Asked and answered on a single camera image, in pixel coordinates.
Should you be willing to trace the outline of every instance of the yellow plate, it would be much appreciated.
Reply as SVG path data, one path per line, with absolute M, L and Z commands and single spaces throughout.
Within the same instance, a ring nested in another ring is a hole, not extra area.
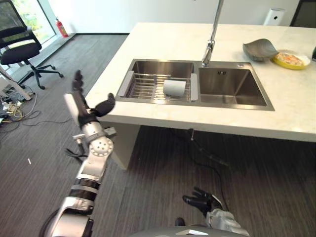
M 284 68 L 288 68 L 288 69 L 292 69 L 292 70 L 302 70 L 304 68 L 306 68 L 310 63 L 310 59 L 302 54 L 302 53 L 297 53 L 295 51 L 292 51 L 292 50 L 278 50 L 279 53 L 287 53 L 287 54 L 290 54 L 290 55 L 294 55 L 295 57 L 299 58 L 300 60 L 303 61 L 303 66 L 295 66 L 295 65 L 291 65 L 289 63 L 285 63 L 285 62 L 282 62 L 280 60 L 277 59 L 276 56 L 274 56 L 271 60 L 273 62 L 275 62 L 276 64 L 278 64 L 279 66 L 281 67 L 284 67 Z

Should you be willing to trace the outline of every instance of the fire extinguisher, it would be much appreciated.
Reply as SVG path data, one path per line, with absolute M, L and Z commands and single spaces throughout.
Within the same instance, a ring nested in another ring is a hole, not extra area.
M 56 18 L 56 22 L 55 22 L 57 28 L 59 29 L 59 32 L 61 33 L 61 35 L 66 38 L 68 37 L 67 32 L 65 31 L 65 28 L 63 26 L 63 24 L 58 20 L 58 18 Z

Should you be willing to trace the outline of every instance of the gray bowl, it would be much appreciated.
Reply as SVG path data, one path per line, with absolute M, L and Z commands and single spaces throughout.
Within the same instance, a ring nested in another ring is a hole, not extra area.
M 278 54 L 268 39 L 258 39 L 251 43 L 242 44 L 243 52 L 252 60 L 262 62 Z

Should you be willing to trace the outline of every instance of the white countertop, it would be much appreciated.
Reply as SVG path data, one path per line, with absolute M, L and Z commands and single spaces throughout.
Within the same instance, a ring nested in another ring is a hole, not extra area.
M 211 24 L 139 23 L 89 91 L 90 107 L 116 95 L 133 59 L 201 60 Z M 269 39 L 311 58 L 316 29 L 219 25 L 211 61 L 251 62 L 275 111 L 117 102 L 101 121 L 316 142 L 316 63 L 302 71 L 248 59 L 242 44 Z

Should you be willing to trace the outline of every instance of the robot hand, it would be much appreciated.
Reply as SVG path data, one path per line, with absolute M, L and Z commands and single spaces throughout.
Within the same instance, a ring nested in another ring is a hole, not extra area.
M 195 191 L 192 192 L 192 194 L 195 197 L 183 195 L 182 199 L 187 204 L 199 209 L 204 217 L 206 217 L 208 212 L 211 212 L 216 208 L 223 209 L 221 202 L 214 195 L 207 193 L 198 187 L 194 187 L 194 190 Z

